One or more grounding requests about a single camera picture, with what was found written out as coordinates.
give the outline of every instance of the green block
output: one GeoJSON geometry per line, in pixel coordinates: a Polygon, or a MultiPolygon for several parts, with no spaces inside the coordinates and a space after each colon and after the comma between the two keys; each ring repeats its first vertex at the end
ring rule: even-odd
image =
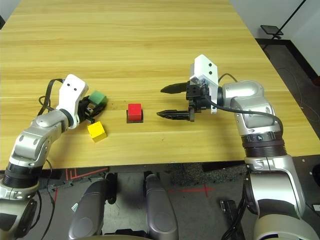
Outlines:
{"type": "Polygon", "coordinates": [[[107,97],[105,95],[103,95],[101,92],[94,91],[89,96],[89,101],[94,105],[106,104],[107,103],[107,97]]]}

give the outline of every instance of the red cube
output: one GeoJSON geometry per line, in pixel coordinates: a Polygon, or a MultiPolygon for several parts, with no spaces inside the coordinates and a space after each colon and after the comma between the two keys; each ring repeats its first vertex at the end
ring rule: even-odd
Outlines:
{"type": "Polygon", "coordinates": [[[142,120],[142,110],[140,103],[128,104],[128,121],[137,122],[142,120]]]}

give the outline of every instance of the white wall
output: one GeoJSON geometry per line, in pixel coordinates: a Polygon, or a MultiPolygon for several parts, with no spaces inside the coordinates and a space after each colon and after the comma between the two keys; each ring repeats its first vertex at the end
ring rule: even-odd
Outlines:
{"type": "MultiPolygon", "coordinates": [[[[302,0],[229,0],[255,38],[272,36],[260,25],[280,28],[302,0]]],[[[283,28],[282,39],[291,40],[320,75],[320,0],[307,0],[283,28]]]]}
{"type": "Polygon", "coordinates": [[[291,41],[320,76],[320,8],[296,32],[291,41]]]}
{"type": "MultiPolygon", "coordinates": [[[[265,34],[260,25],[271,25],[280,28],[302,0],[229,1],[255,38],[271,38],[272,36],[265,34]]],[[[283,39],[290,39],[292,37],[291,31],[283,29],[283,32],[283,39]]]]}
{"type": "Polygon", "coordinates": [[[7,21],[19,3],[20,0],[0,0],[1,17],[7,21]]]}

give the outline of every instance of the table surface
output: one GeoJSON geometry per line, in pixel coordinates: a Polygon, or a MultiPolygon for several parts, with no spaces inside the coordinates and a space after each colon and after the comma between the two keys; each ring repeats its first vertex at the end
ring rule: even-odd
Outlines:
{"type": "Polygon", "coordinates": [[[7,166],[16,137],[37,115],[38,97],[49,80],[70,73],[87,82],[89,94],[107,95],[97,120],[108,137],[94,143],[87,122],[69,130],[51,147],[54,168],[243,159],[232,113],[205,111],[195,122],[156,115],[188,108],[184,93],[160,89],[186,82],[200,54],[218,66],[219,75],[228,72],[264,86],[283,121],[289,154],[320,153],[312,127],[227,0],[22,0],[0,41],[0,169],[7,166]],[[129,103],[142,104],[144,123],[126,123],[129,103]]]}

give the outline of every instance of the yellow block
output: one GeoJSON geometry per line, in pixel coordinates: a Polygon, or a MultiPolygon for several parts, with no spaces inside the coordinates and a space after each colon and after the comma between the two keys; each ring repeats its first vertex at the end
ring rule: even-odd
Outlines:
{"type": "Polygon", "coordinates": [[[99,142],[102,139],[105,139],[107,137],[107,134],[104,130],[104,127],[102,126],[101,122],[97,121],[94,124],[91,124],[87,126],[89,134],[93,141],[99,142]]]}

